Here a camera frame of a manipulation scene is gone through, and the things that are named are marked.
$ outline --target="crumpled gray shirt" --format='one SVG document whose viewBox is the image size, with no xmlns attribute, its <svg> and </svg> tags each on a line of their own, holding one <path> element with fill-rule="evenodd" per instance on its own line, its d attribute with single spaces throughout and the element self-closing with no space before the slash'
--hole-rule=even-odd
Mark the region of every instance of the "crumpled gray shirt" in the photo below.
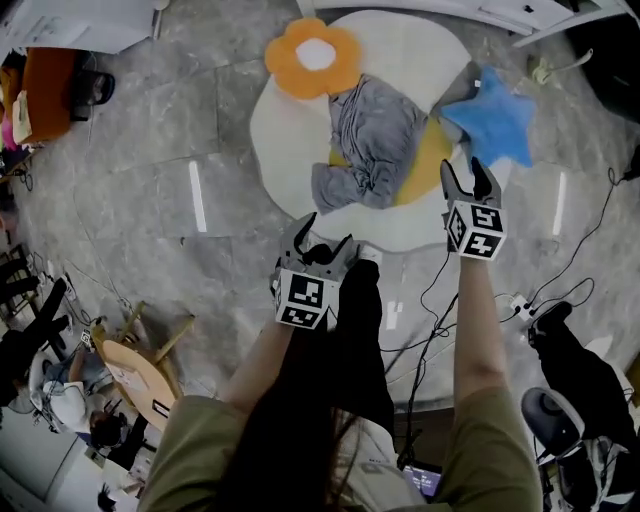
<svg viewBox="0 0 640 512">
<path fill-rule="evenodd" d="M 354 89 L 329 98 L 331 144 L 351 167 L 313 165 L 311 187 L 321 214 L 358 202 L 393 205 L 427 123 L 427 114 L 382 80 L 363 74 Z"/>
</svg>

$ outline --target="tiled floor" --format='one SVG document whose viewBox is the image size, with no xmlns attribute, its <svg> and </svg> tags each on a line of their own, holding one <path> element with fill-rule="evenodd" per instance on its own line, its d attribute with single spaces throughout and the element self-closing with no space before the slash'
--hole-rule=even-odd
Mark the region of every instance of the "tiled floor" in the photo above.
<svg viewBox="0 0 640 512">
<path fill-rule="evenodd" d="M 272 315 L 266 277 L 287 218 L 260 184 L 248 120 L 267 79 L 261 60 L 266 43 L 298 16 L 293 0 L 175 0 L 165 12 L 159 41 L 97 56 L 98 69 L 116 76 L 114 98 L 95 109 L 92 123 L 75 124 L 34 158 L 33 192 L 15 185 L 24 240 L 58 271 L 69 273 L 91 316 L 105 314 L 117 324 L 121 308 L 113 290 L 131 303 L 144 299 L 156 332 L 187 312 L 197 315 L 193 332 L 174 352 L 188 392 L 215 392 Z M 571 60 L 562 36 L 515 50 L 506 31 L 428 17 L 458 35 L 479 63 L 493 65 L 516 91 L 536 101 L 530 130 L 536 165 L 513 173 L 504 191 L 509 239 L 491 266 L 496 293 L 531 294 L 562 268 L 596 222 L 607 193 L 607 168 L 621 172 L 640 142 L 640 127 L 604 110 L 579 70 L 544 87 L 526 78 L 530 52 L 542 51 L 557 65 Z M 192 161 L 200 174 L 205 233 L 198 231 L 193 213 Z M 559 170 L 567 173 L 569 194 L 562 233 L 552 239 L 549 212 L 555 208 Z M 640 324 L 633 321 L 640 303 L 640 244 L 630 234 L 640 213 L 639 192 L 640 182 L 613 192 L 601 231 L 542 294 L 560 295 L 592 276 L 595 292 L 569 323 L 585 343 L 612 334 L 612 355 L 622 365 L 640 343 Z M 394 330 L 386 330 L 385 314 L 383 347 L 398 347 L 430 330 L 433 318 L 419 297 L 444 257 L 444 248 L 384 255 L 383 309 L 396 301 L 403 311 Z M 458 263 L 451 260 L 425 297 L 438 313 L 457 286 Z M 497 300 L 506 318 L 508 298 Z M 522 326 L 518 320 L 504 324 L 516 394 L 542 381 L 537 359 L 521 338 Z M 451 396 L 453 334 L 429 349 L 420 407 L 446 403 Z M 388 375 L 398 402 L 408 399 L 411 374 L 402 376 L 415 366 L 417 350 Z"/>
</svg>

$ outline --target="desk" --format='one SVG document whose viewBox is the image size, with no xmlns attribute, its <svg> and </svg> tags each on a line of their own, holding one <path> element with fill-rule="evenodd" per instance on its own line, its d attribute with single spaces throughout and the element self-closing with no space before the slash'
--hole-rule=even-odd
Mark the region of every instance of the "desk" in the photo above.
<svg viewBox="0 0 640 512">
<path fill-rule="evenodd" d="M 142 391 L 121 383 L 133 406 L 146 420 L 158 430 L 163 431 L 167 425 L 167 418 L 154 408 L 154 402 L 166 410 L 171 409 L 173 403 L 182 393 L 176 389 L 173 379 L 161 367 L 154 366 L 150 357 L 140 348 L 131 344 L 116 343 L 106 340 L 102 344 L 102 354 L 105 363 L 115 364 L 137 372 L 148 390 Z"/>
<path fill-rule="evenodd" d="M 180 383 L 167 355 L 193 325 L 195 317 L 190 315 L 178 332 L 160 350 L 152 352 L 128 341 L 132 339 L 129 337 L 129 333 L 133 323 L 138 319 L 144 307 L 144 302 L 140 302 L 136 306 L 115 340 L 107 339 L 102 323 L 94 325 L 91 330 L 91 338 L 98 354 L 106 364 L 115 364 L 116 367 L 130 371 L 136 379 L 142 379 L 144 382 L 142 386 L 127 386 L 123 382 L 118 382 L 118 377 L 114 374 L 116 389 L 127 404 L 137 409 L 149 423 L 162 432 L 167 426 L 168 410 L 182 396 Z M 165 414 L 158 412 L 158 408 L 160 410 L 164 408 Z"/>
<path fill-rule="evenodd" d="M 592 21 L 628 14 L 640 19 L 627 0 L 580 0 L 579 12 L 555 0 L 297 0 L 303 16 L 320 9 L 393 8 L 438 12 L 488 23 L 523 37 L 513 46 L 521 48 L 552 34 Z"/>
<path fill-rule="evenodd" d="M 119 53 L 153 33 L 149 0 L 14 0 L 0 13 L 0 61 L 12 48 Z"/>
</svg>

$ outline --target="small display screen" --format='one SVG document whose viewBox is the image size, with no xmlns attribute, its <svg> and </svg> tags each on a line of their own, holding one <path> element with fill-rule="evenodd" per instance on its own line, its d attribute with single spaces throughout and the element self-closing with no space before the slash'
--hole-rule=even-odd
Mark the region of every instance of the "small display screen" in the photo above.
<svg viewBox="0 0 640 512">
<path fill-rule="evenodd" d="M 438 488 L 438 482 L 440 482 L 440 476 L 433 471 L 427 471 L 426 469 L 418 469 L 412 466 L 406 466 L 404 473 L 407 477 L 411 478 L 414 485 L 418 490 L 429 498 L 433 498 Z"/>
</svg>

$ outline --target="orange flower pillow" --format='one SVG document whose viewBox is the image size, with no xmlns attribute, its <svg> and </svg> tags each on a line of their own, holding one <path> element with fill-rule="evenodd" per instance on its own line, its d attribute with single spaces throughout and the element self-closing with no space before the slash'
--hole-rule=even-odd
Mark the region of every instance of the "orange flower pillow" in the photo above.
<svg viewBox="0 0 640 512">
<path fill-rule="evenodd" d="M 278 86 L 301 100 L 352 89 L 361 75 L 358 41 L 317 18 L 291 22 L 269 43 L 265 61 Z"/>
</svg>

